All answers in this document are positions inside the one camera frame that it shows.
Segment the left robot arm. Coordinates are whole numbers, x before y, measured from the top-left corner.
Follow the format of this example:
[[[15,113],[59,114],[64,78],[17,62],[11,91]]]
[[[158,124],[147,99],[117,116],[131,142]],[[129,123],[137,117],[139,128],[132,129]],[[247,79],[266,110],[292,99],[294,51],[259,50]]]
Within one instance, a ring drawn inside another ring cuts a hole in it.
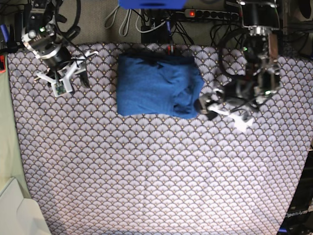
[[[249,121],[248,113],[258,112],[280,88],[278,39],[275,34],[280,28],[280,20],[276,1],[240,0],[238,5],[241,28],[229,32],[218,44],[219,69],[230,82],[215,87],[212,93],[195,102],[197,111],[209,120],[242,111],[239,118]],[[246,67],[243,75],[228,73],[223,59],[226,44],[239,35],[245,36],[242,49]]]

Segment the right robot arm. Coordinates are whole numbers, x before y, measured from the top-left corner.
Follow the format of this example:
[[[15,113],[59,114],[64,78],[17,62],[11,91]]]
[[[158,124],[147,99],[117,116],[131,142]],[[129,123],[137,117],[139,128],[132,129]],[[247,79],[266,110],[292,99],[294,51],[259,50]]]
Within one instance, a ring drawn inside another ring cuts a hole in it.
[[[67,31],[59,27],[59,23],[67,22],[66,17],[59,13],[62,4],[61,0],[32,1],[21,37],[24,46],[47,65],[47,71],[38,73],[38,78],[47,81],[57,94],[73,92],[70,83],[73,74],[79,75],[83,87],[90,87],[86,61],[91,54],[86,52],[81,57],[73,57],[67,49],[81,31],[78,25],[81,2],[76,2],[75,19]]]

